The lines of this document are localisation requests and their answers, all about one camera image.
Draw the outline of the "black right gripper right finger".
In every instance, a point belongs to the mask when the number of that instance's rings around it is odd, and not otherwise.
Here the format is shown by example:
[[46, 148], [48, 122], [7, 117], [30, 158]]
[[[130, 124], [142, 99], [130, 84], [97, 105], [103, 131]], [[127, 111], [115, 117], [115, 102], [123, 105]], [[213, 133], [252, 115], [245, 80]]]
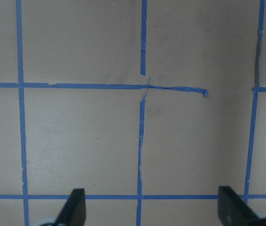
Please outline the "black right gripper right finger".
[[260, 218], [229, 186], [218, 188], [218, 217], [223, 226], [254, 226]]

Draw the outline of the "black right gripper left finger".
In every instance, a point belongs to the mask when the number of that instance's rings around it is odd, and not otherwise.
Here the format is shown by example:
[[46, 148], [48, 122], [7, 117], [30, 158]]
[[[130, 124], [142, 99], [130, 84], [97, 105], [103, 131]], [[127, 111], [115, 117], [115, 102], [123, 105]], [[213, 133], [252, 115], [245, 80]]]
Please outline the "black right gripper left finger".
[[73, 189], [57, 216], [54, 226], [83, 226], [86, 221], [86, 199], [84, 188]]

